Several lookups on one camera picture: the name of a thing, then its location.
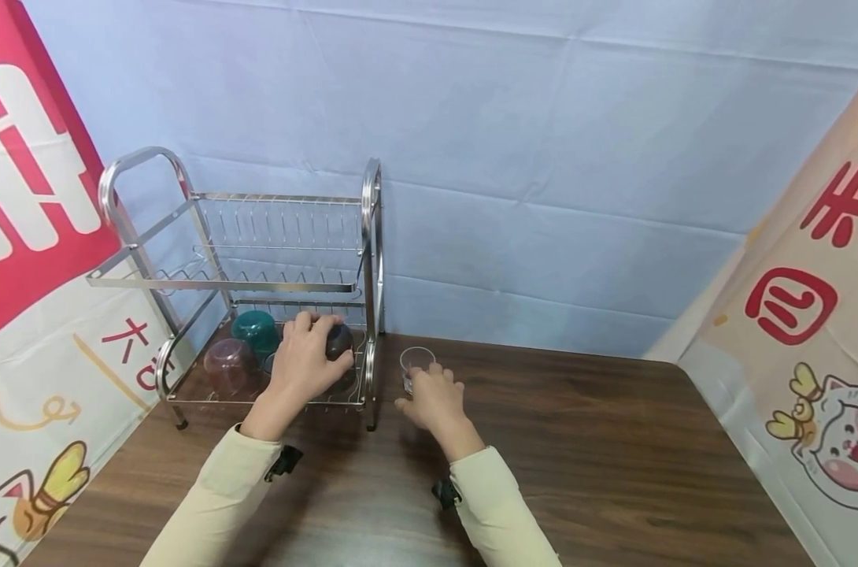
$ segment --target green cup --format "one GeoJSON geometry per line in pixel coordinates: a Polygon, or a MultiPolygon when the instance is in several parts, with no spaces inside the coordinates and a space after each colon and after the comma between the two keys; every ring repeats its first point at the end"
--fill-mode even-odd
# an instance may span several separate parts
{"type": "Polygon", "coordinates": [[[272,315],[266,311],[246,311],[231,324],[231,335],[250,345],[256,361],[262,365],[269,354],[278,350],[281,335],[272,315]]]}

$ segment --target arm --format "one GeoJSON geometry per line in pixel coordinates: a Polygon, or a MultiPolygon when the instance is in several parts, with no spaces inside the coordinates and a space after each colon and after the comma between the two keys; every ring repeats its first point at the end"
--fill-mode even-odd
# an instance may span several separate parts
{"type": "Polygon", "coordinates": [[[511,470],[464,414],[464,384],[433,364],[411,371],[413,400],[394,405],[439,441],[460,494],[457,513],[489,567],[560,567],[549,540],[520,496],[511,470]]]}
{"type": "Polygon", "coordinates": [[[280,438],[305,403],[324,392],[353,365],[347,351],[328,362],[328,331],[338,317],[309,313],[285,324],[275,354],[272,382],[243,423],[227,432],[200,476],[142,560],[141,567],[221,565],[234,536],[268,491],[264,479],[281,452],[280,438]]]}

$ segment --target person's left hand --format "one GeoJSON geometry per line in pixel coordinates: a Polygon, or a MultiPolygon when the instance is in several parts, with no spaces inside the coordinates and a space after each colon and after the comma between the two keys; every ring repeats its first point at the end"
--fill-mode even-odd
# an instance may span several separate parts
{"type": "Polygon", "coordinates": [[[338,360],[325,358],[328,331],[339,323],[341,317],[335,315],[314,316],[301,311],[296,320],[284,324],[284,339],[272,365],[272,381],[256,398],[240,425],[240,434],[262,441],[280,440],[306,402],[324,393],[350,370],[351,350],[338,360]]]}

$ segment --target red banner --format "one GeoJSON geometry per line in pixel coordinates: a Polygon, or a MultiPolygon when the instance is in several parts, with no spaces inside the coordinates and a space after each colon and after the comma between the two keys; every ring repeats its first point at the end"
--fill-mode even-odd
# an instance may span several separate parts
{"type": "Polygon", "coordinates": [[[0,0],[0,329],[117,250],[101,172],[24,7],[0,0]]]}

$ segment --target hand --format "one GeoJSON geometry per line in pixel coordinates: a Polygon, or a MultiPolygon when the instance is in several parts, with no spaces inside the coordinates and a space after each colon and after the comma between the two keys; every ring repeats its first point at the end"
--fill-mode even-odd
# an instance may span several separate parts
{"type": "Polygon", "coordinates": [[[338,360],[325,358],[328,331],[340,322],[341,317],[335,315],[320,317],[301,311],[296,320],[284,324],[284,339],[272,365],[272,381],[256,398],[240,425],[240,433],[253,439],[278,441],[306,402],[324,393],[350,370],[353,351],[346,351],[338,360]]]}
{"type": "Polygon", "coordinates": [[[442,446],[449,463],[485,448],[485,443],[464,413],[464,383],[454,382],[454,372],[439,363],[429,372],[410,369],[413,400],[394,400],[394,407],[418,428],[427,429],[442,446]]]}

